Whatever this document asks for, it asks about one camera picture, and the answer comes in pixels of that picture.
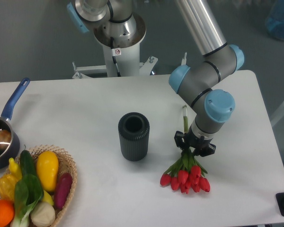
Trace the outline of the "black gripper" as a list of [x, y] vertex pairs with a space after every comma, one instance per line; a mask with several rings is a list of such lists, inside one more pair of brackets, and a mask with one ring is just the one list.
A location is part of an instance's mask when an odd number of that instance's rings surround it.
[[195, 148], [193, 151], [194, 156], [206, 157], [213, 155], [216, 150], [216, 146], [211, 144], [211, 139], [208, 140], [206, 137], [197, 137], [192, 131], [188, 133], [183, 133], [176, 131], [174, 140], [176, 146], [182, 150], [188, 149], [188, 147]]

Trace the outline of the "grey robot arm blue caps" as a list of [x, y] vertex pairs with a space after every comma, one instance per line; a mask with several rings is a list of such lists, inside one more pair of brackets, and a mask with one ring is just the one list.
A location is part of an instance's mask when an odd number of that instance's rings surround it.
[[[244, 54], [227, 44], [205, 0], [178, 0], [176, 5], [204, 61], [195, 69], [182, 64], [169, 77], [169, 85], [196, 113], [188, 132], [176, 133], [175, 142], [205, 157], [214, 154], [211, 140], [235, 108], [230, 93], [213, 87], [243, 65]], [[146, 27], [130, 0], [72, 0], [67, 11], [82, 33], [93, 32], [102, 44], [109, 77], [142, 73], [139, 53]]]

